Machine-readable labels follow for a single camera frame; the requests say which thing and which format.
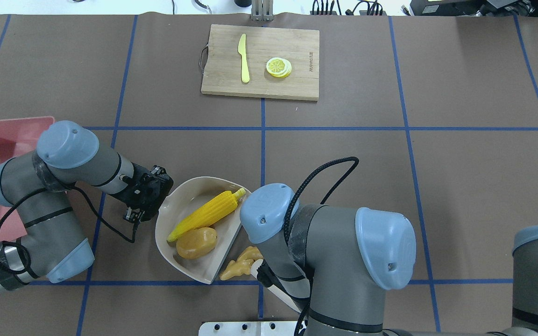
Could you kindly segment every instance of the knife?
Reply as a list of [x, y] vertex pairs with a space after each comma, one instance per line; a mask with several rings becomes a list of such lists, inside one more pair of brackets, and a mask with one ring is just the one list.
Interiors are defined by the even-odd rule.
[[246, 34], [242, 34], [238, 43], [238, 53], [242, 55], [242, 83], [250, 82], [248, 63], [246, 62]]

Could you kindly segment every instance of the corn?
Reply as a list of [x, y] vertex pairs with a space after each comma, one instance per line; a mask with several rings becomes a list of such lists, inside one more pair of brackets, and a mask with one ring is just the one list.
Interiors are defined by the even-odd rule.
[[167, 242], [175, 242], [183, 234], [196, 228], [210, 227], [218, 220], [226, 217], [238, 207], [238, 200], [246, 194], [244, 188], [240, 188], [235, 193], [224, 191], [206, 202], [200, 208], [184, 218], [177, 224], [171, 234], [167, 237]]

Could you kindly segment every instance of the cutting board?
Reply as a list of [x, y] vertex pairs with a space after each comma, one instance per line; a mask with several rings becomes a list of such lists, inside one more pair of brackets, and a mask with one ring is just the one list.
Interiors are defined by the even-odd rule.
[[[238, 42], [246, 34], [250, 81], [241, 81]], [[272, 57], [292, 64], [292, 74], [275, 78], [265, 70]], [[297, 100], [319, 99], [319, 31], [211, 25], [203, 94]]]

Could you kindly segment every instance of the bowl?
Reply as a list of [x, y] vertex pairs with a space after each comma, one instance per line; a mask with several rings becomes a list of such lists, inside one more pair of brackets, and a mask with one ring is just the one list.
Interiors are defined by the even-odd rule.
[[201, 176], [185, 181], [169, 194], [159, 208], [155, 225], [156, 246], [163, 258], [190, 278], [211, 284], [217, 277], [241, 228], [240, 209], [250, 191], [245, 188], [246, 195], [238, 202], [235, 211], [211, 226], [217, 231], [217, 245], [207, 255], [192, 260], [184, 259], [178, 255], [175, 242], [167, 243], [167, 236], [182, 219], [215, 196], [226, 190], [235, 192], [240, 188], [243, 187], [231, 181]]

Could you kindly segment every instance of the sticker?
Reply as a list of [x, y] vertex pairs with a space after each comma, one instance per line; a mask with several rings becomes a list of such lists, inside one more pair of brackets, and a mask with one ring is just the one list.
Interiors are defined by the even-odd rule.
[[439, 5], [427, 6], [423, 9], [423, 14], [435, 13], [438, 8]]

